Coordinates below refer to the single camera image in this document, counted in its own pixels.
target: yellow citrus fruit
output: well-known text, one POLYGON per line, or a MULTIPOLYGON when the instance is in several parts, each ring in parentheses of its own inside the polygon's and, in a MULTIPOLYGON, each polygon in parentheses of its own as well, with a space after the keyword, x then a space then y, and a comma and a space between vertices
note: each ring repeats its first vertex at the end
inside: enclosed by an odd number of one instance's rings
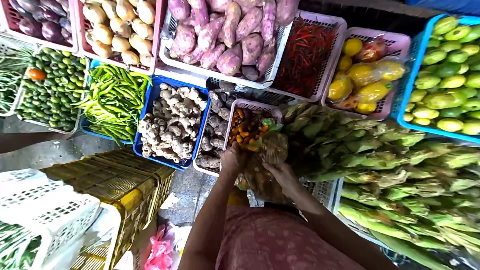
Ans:
POLYGON ((352 66, 352 63, 353 63, 352 59, 349 56, 344 55, 340 57, 340 60, 338 61, 337 69, 347 70, 352 66))
POLYGON ((363 43, 361 40, 359 40, 358 38, 351 38, 345 41, 345 43, 343 44, 342 51, 344 54, 350 57, 353 57, 360 52, 362 47, 363 47, 363 43))
POLYGON ((355 111, 362 114, 369 114, 375 111, 377 103, 359 103, 357 104, 355 111))

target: person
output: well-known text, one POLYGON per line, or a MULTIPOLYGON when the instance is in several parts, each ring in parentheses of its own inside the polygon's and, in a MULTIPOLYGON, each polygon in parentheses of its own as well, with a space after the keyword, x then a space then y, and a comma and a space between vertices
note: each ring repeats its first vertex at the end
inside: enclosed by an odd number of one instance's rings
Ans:
POLYGON ((179 270, 397 269, 309 194, 287 164, 264 167, 308 222, 278 209, 227 207, 245 164, 238 143, 220 162, 222 171, 193 224, 179 270))

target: purple sweet potato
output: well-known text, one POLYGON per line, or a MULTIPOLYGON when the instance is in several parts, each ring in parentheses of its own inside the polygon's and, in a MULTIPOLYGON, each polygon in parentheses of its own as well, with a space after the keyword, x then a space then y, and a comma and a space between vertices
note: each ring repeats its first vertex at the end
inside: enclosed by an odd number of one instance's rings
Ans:
POLYGON ((196 44, 195 30, 189 25, 178 25, 177 36, 173 40, 170 48, 170 57, 177 58, 190 53, 196 44))
POLYGON ((241 46, 240 44, 235 45, 234 48, 226 50, 216 62, 216 67, 218 70, 227 75, 235 75, 241 67, 241 46))
POLYGON ((275 61, 276 49, 275 42, 265 47, 257 61, 258 76, 262 77, 275 61))
POLYGON ((277 0, 276 1, 276 25, 287 26, 299 10, 300 0, 277 0))
POLYGON ((212 12, 225 12, 230 3, 232 3, 232 0, 207 0, 212 12))
POLYGON ((242 65, 255 65, 258 57, 262 53, 264 39, 259 34, 250 34, 241 42, 243 52, 242 65))
POLYGON ((196 25, 204 26, 208 23, 208 7, 205 0, 187 0, 188 3, 192 6, 192 9, 195 10, 195 19, 197 21, 196 25))
POLYGON ((258 71, 252 66, 242 66, 241 72, 243 73, 243 76, 251 81, 258 80, 258 71))
POLYGON ((262 9, 252 8, 245 17, 240 21, 235 38, 241 41, 246 36, 250 35, 255 28, 262 22, 262 9))
POLYGON ((204 51, 210 50, 211 46, 215 45, 216 37, 220 29, 222 29, 224 22, 225 17, 220 17, 203 26, 198 35, 198 47, 204 51))
POLYGON ((186 64, 195 64, 200 61, 203 55, 204 51, 197 46, 191 53, 182 56, 181 60, 186 64))
POLYGON ((265 43, 270 44, 273 39, 275 27, 276 4, 275 0, 265 0, 264 17, 262 19, 262 37, 265 43))
POLYGON ((201 67, 205 69, 211 69, 216 65, 216 61, 225 51, 224 44, 218 44, 215 49, 209 50, 204 53, 202 59, 200 60, 201 67))
POLYGON ((168 0, 168 8, 177 20, 185 20, 190 16, 190 5, 187 0, 168 0))
POLYGON ((235 41, 235 30, 240 22, 241 8, 238 3, 233 2, 228 5, 227 10, 225 11, 225 23, 223 24, 223 40, 225 45, 229 48, 233 47, 236 43, 235 41))

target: plastic bag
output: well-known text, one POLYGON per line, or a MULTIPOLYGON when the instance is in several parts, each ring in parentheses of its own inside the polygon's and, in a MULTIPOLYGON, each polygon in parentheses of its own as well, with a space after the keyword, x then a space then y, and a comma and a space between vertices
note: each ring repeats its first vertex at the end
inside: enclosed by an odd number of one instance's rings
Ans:
POLYGON ((162 241, 165 225, 158 228, 156 236, 150 237, 152 252, 145 262, 145 270, 168 270, 172 265, 172 246, 170 240, 162 241))

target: market stall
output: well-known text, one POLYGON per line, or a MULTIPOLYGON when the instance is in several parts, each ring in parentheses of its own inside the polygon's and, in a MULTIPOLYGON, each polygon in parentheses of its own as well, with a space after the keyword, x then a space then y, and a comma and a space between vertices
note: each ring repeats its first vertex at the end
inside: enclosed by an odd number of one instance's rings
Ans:
POLYGON ((410 37, 296 0, 35 3, 0 8, 0 116, 132 148, 43 170, 115 220, 73 269, 112 269, 174 169, 218 177, 234 142, 250 155, 236 185, 258 200, 291 203, 262 166, 286 162, 358 234, 426 267, 480 252, 479 18, 442 14, 410 37))

